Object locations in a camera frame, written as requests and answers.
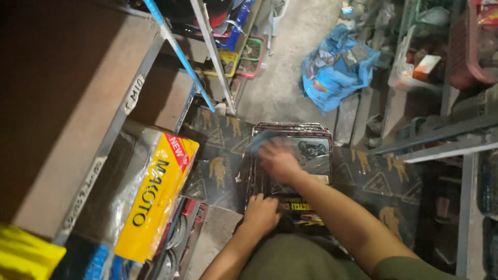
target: yellow basket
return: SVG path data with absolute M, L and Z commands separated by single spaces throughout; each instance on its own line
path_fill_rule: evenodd
M 233 62 L 232 70 L 230 71 L 230 73 L 225 73 L 225 77 L 227 78 L 232 77 L 235 74 L 235 70 L 237 69 L 237 61 L 238 61 L 237 58 L 239 57 L 239 55 L 235 52 L 227 50 L 218 51 L 218 55 L 220 56 L 220 60 L 222 61 L 222 63 L 224 62 L 225 64 L 229 64 L 230 62 Z M 214 70 L 211 71 L 211 70 L 197 69 L 195 72 L 206 75 L 213 75 L 213 76 L 218 75 Z

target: person's left hand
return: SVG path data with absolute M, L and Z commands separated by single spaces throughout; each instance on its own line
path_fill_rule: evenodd
M 276 227 L 282 216 L 281 213 L 277 213 L 277 207 L 278 199 L 264 198 L 262 193 L 253 195 L 249 199 L 241 228 L 251 231 L 255 238 L 263 238 Z

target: red label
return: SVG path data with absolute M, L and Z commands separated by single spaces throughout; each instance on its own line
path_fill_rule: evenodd
M 173 150 L 173 154 L 175 154 L 178 166 L 180 167 L 182 172 L 185 172 L 185 169 L 190 163 L 190 159 L 188 158 L 188 154 L 185 152 L 185 149 L 183 148 L 180 138 L 166 133 L 164 134 L 164 136 L 166 136 L 166 139 L 168 139 L 168 143 L 171 146 L 171 149 Z

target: blue plastic bag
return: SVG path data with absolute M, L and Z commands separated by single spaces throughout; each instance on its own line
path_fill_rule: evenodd
M 372 67 L 380 56 L 339 24 L 303 61 L 304 91 L 323 112 L 339 106 L 340 101 L 355 90 L 366 87 L 372 80 Z M 348 69 L 342 54 L 361 44 L 365 58 Z

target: olive green shirt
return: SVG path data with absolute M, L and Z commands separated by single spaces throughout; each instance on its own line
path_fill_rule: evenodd
M 371 279 L 350 258 L 332 254 L 320 242 L 294 234 L 278 234 L 255 252 L 240 280 L 361 280 Z M 382 260 L 372 279 L 459 279 L 422 260 L 391 257 Z

